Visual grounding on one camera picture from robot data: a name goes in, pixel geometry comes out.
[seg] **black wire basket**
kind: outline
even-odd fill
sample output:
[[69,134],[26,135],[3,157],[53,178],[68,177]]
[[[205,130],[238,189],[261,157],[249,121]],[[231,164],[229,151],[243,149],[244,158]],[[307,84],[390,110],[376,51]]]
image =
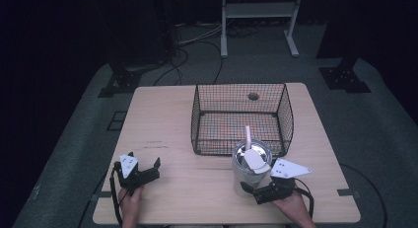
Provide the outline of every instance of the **black wire basket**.
[[231,156],[245,140],[246,125],[274,158],[287,154],[294,126],[286,84],[196,86],[191,116],[194,153]]

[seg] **stainless steel cup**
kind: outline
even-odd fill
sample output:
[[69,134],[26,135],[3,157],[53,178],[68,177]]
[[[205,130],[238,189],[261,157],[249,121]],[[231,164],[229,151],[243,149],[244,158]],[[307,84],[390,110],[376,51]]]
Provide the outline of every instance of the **stainless steel cup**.
[[[248,196],[249,193],[245,192],[241,187],[241,182],[246,182],[250,186],[256,188],[258,184],[267,176],[268,171],[256,174],[249,165],[246,163],[245,154],[246,141],[243,140],[235,147],[233,151],[233,171],[234,171],[234,190],[240,196]],[[268,165],[271,165],[273,159],[270,148],[259,140],[251,139],[251,149],[257,151],[261,156],[262,160]]]

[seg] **black cable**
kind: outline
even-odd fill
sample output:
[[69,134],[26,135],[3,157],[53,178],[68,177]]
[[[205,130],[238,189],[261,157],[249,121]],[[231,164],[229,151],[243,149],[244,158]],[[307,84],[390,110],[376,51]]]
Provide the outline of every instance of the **black cable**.
[[113,201],[113,207],[114,207],[114,214],[116,215],[117,223],[119,223],[119,226],[122,227],[122,217],[120,216],[119,212],[119,202],[117,201],[117,194],[116,194],[116,188],[114,185],[114,172],[116,172],[116,168],[113,167],[110,173],[110,178],[108,179],[110,181],[110,192],[111,192],[111,200]]
[[255,28],[255,31],[251,31],[248,28],[242,28],[240,26],[233,26],[227,30],[227,36],[229,38],[246,38],[251,35],[255,35],[259,32],[259,28],[257,26],[255,26],[254,28]]
[[298,178],[295,178],[295,180],[299,181],[302,185],[304,185],[304,187],[307,189],[307,191],[311,194],[310,188],[304,182],[302,182]]
[[178,49],[179,51],[182,51],[183,53],[185,53],[185,59],[181,62],[181,64],[179,64],[179,65],[174,65],[173,64],[173,68],[171,68],[171,69],[169,69],[169,70],[167,70],[165,73],[163,73],[155,82],[154,82],[154,85],[153,86],[157,86],[157,83],[164,77],[164,76],[166,76],[168,73],[170,73],[171,71],[173,71],[173,70],[175,70],[175,69],[177,69],[177,68],[179,68],[179,66],[181,66],[182,64],[184,64],[186,61],[187,61],[187,59],[188,59],[188,53],[187,53],[187,51],[185,51],[185,50],[183,50],[183,49],[181,49],[181,48],[179,48]]
[[220,26],[220,24],[219,23],[212,23],[212,24],[206,24],[206,25],[191,24],[191,26],[196,27],[196,28],[206,29],[206,30],[214,30],[214,27],[217,28]]
[[218,50],[219,56],[220,56],[220,59],[221,59],[221,64],[219,66],[218,73],[216,74],[216,77],[213,80],[213,84],[216,84],[216,81],[218,80],[218,77],[221,74],[222,66],[224,65],[224,59],[221,57],[221,49],[215,43],[212,43],[212,42],[209,42],[209,41],[203,41],[203,40],[192,41],[190,43],[184,44],[183,46],[187,46],[187,45],[191,45],[191,44],[195,44],[195,43],[207,43],[207,44],[210,44],[210,45],[214,46]]
[[170,60],[170,64],[172,65],[172,67],[174,67],[175,68],[175,70],[177,71],[177,76],[178,76],[178,79],[174,82],[174,84],[175,85],[177,85],[177,82],[180,82],[180,86],[182,85],[182,82],[181,82],[181,79],[182,79],[182,77],[183,77],[183,74],[182,74],[182,72],[178,69],[178,66],[177,65],[174,65],[173,64],[173,60],[171,59]]
[[125,195],[122,197],[122,199],[119,202],[119,206],[121,205],[121,203],[123,202],[123,200],[125,199],[125,197],[128,195],[129,190],[126,190]]
[[373,188],[373,190],[376,192],[376,194],[378,195],[378,197],[379,197],[379,200],[380,200],[380,202],[381,202],[381,205],[382,205],[382,209],[383,209],[383,228],[385,228],[386,227],[386,225],[387,225],[387,210],[386,210],[386,205],[384,204],[384,200],[383,200],[383,197],[382,197],[382,195],[381,195],[381,193],[379,192],[379,190],[378,190],[378,188],[375,186],[375,184],[373,184],[372,183],[372,181],[371,180],[369,180],[369,178],[367,178],[363,173],[361,173],[359,170],[357,170],[357,169],[355,169],[355,168],[353,168],[353,167],[351,167],[351,166],[349,166],[349,165],[346,165],[346,164],[343,164],[343,163],[339,163],[339,165],[340,166],[342,166],[342,167],[346,167],[346,168],[348,168],[348,169],[351,169],[352,171],[354,171],[354,172],[356,172],[357,174],[359,174],[360,176],[362,176],[371,186],[372,186],[372,188]]
[[[98,182],[98,184],[96,185],[96,187],[95,187],[95,189],[93,190],[93,192],[92,192],[92,194],[95,194],[96,193],[96,191],[98,190],[98,188],[99,188],[99,186],[102,184],[102,181],[105,179],[105,175],[107,174],[107,172],[105,172],[104,173],[104,175],[102,176],[102,178],[99,180],[99,182]],[[83,220],[84,220],[84,217],[86,216],[86,213],[87,213],[87,208],[89,208],[89,205],[90,205],[90,202],[91,202],[92,200],[91,199],[89,199],[89,201],[87,202],[87,204],[86,204],[86,206],[84,207],[84,211],[83,211],[83,214],[82,214],[82,216],[81,216],[81,218],[80,218],[80,221],[79,221],[79,225],[77,226],[77,227],[81,227],[81,225],[83,224]]]
[[301,188],[294,188],[294,190],[310,199],[310,209],[308,210],[308,213],[310,214],[310,217],[313,218],[314,217],[314,197],[311,195],[310,192],[302,190]]

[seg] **white stick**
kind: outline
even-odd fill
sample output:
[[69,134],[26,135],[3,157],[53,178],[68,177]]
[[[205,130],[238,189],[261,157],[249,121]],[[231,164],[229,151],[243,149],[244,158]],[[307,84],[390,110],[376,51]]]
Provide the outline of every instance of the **white stick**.
[[245,127],[245,136],[246,136],[245,150],[250,150],[251,149],[251,132],[249,130],[248,125]]

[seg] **human hand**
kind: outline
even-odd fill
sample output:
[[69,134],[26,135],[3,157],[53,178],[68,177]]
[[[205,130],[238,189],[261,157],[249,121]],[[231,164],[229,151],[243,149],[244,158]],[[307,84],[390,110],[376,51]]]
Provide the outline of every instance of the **human hand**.
[[279,208],[287,218],[300,227],[316,227],[305,207],[304,199],[300,193],[293,191],[290,196],[284,199],[273,200],[271,203]]
[[131,196],[126,188],[120,189],[118,200],[123,215],[122,228],[136,227],[139,218],[139,206],[143,190],[144,187],[142,186],[136,189]]

